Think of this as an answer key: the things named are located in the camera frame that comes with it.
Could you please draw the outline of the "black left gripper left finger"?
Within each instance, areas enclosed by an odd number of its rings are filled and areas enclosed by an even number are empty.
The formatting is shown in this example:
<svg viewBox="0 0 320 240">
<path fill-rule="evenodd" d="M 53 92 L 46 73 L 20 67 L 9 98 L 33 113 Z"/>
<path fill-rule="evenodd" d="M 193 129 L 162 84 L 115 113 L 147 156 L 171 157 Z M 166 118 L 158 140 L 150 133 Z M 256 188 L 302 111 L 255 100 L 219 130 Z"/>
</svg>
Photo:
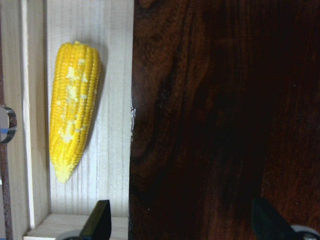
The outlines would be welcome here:
<svg viewBox="0 0 320 240">
<path fill-rule="evenodd" d="M 99 200 L 81 230 L 60 234 L 58 240 L 109 240 L 112 233 L 109 200 Z"/>
</svg>

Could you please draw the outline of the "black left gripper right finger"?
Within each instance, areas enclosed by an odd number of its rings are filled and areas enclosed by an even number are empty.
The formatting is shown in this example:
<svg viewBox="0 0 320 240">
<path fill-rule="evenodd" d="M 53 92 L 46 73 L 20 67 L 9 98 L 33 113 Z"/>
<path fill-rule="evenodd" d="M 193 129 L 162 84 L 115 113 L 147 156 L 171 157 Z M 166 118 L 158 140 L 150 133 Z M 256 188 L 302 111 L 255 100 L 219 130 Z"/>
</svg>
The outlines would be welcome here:
<svg viewBox="0 0 320 240">
<path fill-rule="evenodd" d="M 252 200 L 251 226 L 258 240 L 318 240 L 320 238 L 320 233 L 313 228 L 289 224 L 262 197 Z"/>
</svg>

